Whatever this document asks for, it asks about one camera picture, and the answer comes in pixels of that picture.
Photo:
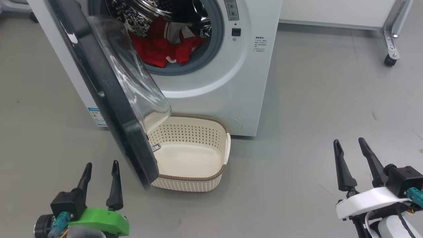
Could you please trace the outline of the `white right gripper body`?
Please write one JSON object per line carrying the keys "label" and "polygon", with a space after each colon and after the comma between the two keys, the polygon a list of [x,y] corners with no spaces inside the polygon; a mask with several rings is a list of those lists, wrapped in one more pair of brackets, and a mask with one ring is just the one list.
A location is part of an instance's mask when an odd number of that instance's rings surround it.
{"label": "white right gripper body", "polygon": [[336,213],[339,219],[353,222],[358,238],[411,238],[396,212],[396,205],[400,205],[403,215],[402,208],[408,202],[411,200],[398,198],[388,188],[374,188],[340,200]]}

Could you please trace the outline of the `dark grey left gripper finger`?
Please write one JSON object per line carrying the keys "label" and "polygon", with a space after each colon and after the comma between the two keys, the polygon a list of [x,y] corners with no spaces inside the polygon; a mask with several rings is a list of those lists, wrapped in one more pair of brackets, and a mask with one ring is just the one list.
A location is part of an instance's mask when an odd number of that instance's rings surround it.
{"label": "dark grey left gripper finger", "polygon": [[88,189],[88,183],[91,180],[91,173],[92,173],[92,163],[89,162],[86,164],[86,167],[83,171],[83,174],[80,178],[80,181],[78,183],[78,187],[80,190],[82,190],[83,192],[86,192]]}
{"label": "dark grey left gripper finger", "polygon": [[112,165],[112,185],[110,190],[109,198],[107,199],[106,205],[109,211],[119,211],[124,207],[121,174],[118,161],[113,161]]}

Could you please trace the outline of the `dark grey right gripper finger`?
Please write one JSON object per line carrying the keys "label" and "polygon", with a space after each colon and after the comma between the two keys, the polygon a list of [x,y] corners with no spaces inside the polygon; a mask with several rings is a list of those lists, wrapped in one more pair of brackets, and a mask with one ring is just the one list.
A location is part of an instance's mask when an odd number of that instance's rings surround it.
{"label": "dark grey right gripper finger", "polygon": [[382,163],[379,161],[376,154],[372,151],[364,138],[359,138],[358,142],[361,147],[362,154],[367,159],[372,176],[373,187],[384,187],[388,180],[388,176],[383,172],[384,167],[382,166]]}
{"label": "dark grey right gripper finger", "polygon": [[345,192],[351,191],[358,183],[348,169],[344,160],[344,151],[338,139],[333,141],[333,148],[338,189]]}

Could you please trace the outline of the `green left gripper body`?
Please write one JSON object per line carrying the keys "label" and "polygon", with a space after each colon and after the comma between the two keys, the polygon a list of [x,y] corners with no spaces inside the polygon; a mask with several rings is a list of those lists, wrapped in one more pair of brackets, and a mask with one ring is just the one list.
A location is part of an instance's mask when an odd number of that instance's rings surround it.
{"label": "green left gripper body", "polygon": [[128,236],[130,234],[130,224],[123,215],[102,208],[85,209],[78,220],[68,223],[69,228],[77,226],[116,236]]}

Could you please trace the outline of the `black round glass washer door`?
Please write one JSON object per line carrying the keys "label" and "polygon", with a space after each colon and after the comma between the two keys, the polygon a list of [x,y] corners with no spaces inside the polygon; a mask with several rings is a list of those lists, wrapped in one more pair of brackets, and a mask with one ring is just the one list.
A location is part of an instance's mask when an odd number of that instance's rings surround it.
{"label": "black round glass washer door", "polygon": [[85,17],[76,0],[46,5],[122,153],[142,186],[160,175],[148,134],[171,115],[171,106],[140,59],[123,23]]}

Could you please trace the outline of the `red shorts white stripe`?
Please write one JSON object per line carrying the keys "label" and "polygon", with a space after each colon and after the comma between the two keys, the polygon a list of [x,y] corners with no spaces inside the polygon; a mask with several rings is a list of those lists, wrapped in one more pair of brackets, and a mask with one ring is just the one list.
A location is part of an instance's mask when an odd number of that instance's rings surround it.
{"label": "red shorts white stripe", "polygon": [[167,39],[168,21],[162,17],[156,18],[148,29],[145,37],[139,37],[132,32],[129,36],[144,63],[165,68],[167,63],[175,63],[175,47]]}

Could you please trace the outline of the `cream perforated basket brown rim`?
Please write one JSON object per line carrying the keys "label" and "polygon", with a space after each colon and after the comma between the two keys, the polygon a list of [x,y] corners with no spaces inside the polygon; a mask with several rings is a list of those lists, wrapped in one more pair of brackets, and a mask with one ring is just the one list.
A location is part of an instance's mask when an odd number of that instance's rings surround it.
{"label": "cream perforated basket brown rim", "polygon": [[154,187],[208,192],[219,185],[231,150],[231,136],[224,122],[173,113],[147,136],[159,169]]}

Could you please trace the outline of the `white front-load washing machine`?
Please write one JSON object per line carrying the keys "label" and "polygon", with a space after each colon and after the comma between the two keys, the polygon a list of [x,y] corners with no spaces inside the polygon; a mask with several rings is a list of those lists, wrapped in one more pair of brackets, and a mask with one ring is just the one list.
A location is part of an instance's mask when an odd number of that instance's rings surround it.
{"label": "white front-load washing machine", "polygon": [[[216,118],[231,135],[257,133],[270,61],[283,0],[237,0],[239,20],[228,20],[224,0],[216,0],[224,20],[223,43],[204,68],[176,76],[152,75],[173,113]],[[231,36],[241,28],[241,36]],[[267,39],[264,53],[254,52],[256,36]]]}

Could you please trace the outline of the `stainless steel washing machine drum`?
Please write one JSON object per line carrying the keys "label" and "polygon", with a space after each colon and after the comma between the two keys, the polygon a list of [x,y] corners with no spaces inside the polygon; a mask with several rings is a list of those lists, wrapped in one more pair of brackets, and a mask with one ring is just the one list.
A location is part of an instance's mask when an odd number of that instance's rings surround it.
{"label": "stainless steel washing machine drum", "polygon": [[200,0],[105,0],[105,5],[112,17],[137,36],[146,36],[158,17],[187,24],[202,38],[212,35],[209,15]]}

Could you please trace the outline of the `blue energy label sticker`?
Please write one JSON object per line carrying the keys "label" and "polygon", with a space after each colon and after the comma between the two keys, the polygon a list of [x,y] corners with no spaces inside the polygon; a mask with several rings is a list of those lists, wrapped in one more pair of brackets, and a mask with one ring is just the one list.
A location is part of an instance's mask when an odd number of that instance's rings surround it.
{"label": "blue energy label sticker", "polygon": [[91,114],[94,122],[96,123],[97,126],[99,127],[107,127],[107,124],[103,118],[103,116],[101,115],[100,111],[98,108],[96,107],[88,107],[87,108],[89,110],[89,113]]}

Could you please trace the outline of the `white text notice sticker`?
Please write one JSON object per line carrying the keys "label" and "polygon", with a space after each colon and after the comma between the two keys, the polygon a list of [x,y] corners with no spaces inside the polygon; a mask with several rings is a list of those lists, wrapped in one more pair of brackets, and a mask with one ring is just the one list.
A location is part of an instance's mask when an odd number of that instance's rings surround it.
{"label": "white text notice sticker", "polygon": [[256,36],[253,44],[253,51],[264,53],[266,51],[267,39],[263,36]]}

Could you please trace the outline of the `white mobile partition panel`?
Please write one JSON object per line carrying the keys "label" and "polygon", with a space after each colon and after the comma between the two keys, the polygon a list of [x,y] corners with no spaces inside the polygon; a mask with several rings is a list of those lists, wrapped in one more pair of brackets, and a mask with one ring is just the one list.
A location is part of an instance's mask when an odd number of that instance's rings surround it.
{"label": "white mobile partition panel", "polygon": [[283,0],[280,23],[379,30],[395,0]]}

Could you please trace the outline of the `grey stand leg with caster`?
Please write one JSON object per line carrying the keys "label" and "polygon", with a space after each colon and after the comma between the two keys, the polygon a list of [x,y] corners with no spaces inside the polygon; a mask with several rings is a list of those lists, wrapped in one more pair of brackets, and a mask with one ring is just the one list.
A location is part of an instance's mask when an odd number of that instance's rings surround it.
{"label": "grey stand leg with caster", "polygon": [[38,23],[28,0],[0,0],[0,14],[2,12],[29,13],[29,18],[34,23]]}

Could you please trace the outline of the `grey caution pictogram sticker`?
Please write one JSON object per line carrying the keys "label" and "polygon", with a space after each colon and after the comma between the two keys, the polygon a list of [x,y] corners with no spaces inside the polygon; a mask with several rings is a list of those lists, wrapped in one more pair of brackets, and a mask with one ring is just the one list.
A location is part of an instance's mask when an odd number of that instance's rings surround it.
{"label": "grey caution pictogram sticker", "polygon": [[239,20],[239,11],[237,7],[237,0],[224,0],[228,20]]}

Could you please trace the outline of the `silver metal frame leg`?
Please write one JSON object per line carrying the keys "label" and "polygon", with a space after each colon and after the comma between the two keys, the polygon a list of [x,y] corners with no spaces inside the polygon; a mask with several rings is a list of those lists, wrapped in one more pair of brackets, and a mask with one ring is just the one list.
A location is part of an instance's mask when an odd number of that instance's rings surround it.
{"label": "silver metal frame leg", "polygon": [[380,29],[385,49],[392,59],[400,59],[395,39],[400,35],[413,2],[414,0],[395,0],[385,23]]}

